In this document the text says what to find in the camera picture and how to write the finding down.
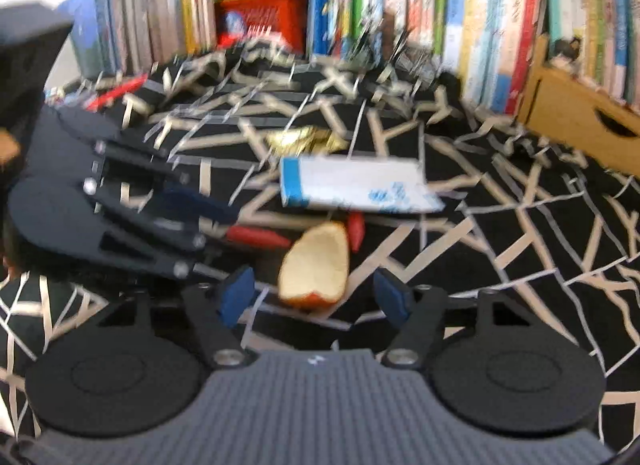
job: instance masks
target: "gold foil wrapper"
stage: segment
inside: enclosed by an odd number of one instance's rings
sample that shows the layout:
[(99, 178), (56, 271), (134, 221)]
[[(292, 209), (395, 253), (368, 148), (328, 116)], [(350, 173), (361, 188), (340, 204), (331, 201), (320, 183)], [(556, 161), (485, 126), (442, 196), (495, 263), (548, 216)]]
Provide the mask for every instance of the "gold foil wrapper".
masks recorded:
[(270, 132), (266, 139), (276, 156), (330, 154), (349, 146), (347, 141), (333, 131), (315, 125)]

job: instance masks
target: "silver screw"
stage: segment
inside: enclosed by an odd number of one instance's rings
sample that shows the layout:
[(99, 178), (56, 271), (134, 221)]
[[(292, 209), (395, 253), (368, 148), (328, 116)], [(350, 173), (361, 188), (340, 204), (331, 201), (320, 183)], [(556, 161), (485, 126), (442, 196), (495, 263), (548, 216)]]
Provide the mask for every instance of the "silver screw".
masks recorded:
[(244, 362), (244, 355), (238, 350), (219, 350), (213, 355), (213, 360), (219, 366), (239, 366)]
[(187, 263), (185, 263), (184, 261), (178, 261), (174, 265), (174, 275), (178, 279), (184, 279), (185, 277), (187, 277), (187, 275), (189, 275), (189, 265), (187, 265)]
[(207, 244), (207, 238), (204, 236), (204, 234), (196, 234), (194, 236), (193, 238), (194, 247), (196, 247), (197, 249), (202, 249), (206, 244)]
[(396, 366), (411, 366), (418, 361), (419, 356), (414, 350), (398, 348), (388, 352), (386, 358)]
[(98, 190), (98, 182), (93, 178), (86, 178), (82, 184), (82, 190), (87, 196), (93, 196)]

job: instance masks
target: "black circular disc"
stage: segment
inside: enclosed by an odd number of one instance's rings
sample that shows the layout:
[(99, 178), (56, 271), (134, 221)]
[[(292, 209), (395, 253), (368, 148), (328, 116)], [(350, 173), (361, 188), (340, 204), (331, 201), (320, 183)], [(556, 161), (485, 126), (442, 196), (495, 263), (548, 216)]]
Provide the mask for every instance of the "black circular disc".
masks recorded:
[(594, 422), (605, 390), (598, 362), (571, 342), (529, 327), (462, 339), (435, 360), (437, 395), (458, 416), (518, 437)]
[(36, 416), (67, 434), (115, 437), (173, 418), (197, 395), (200, 365), (168, 340), (135, 327), (78, 330), (26, 374)]

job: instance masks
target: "red basket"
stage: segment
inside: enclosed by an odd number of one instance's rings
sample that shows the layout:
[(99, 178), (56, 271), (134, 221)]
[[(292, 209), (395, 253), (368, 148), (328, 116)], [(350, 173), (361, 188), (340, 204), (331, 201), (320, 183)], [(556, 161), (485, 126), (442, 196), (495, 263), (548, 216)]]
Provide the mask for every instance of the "red basket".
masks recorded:
[(298, 53), (305, 51), (307, 0), (219, 0), (218, 45), (230, 38), (276, 36)]

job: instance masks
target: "white logo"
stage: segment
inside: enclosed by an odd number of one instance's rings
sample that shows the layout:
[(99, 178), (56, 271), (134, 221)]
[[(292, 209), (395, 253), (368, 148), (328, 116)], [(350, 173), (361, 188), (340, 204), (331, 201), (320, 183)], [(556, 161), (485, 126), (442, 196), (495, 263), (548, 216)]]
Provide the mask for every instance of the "white logo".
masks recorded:
[(321, 355), (314, 355), (310, 359), (307, 359), (306, 361), (312, 366), (317, 366), (320, 362), (324, 362), (325, 360), (326, 358), (322, 357)]

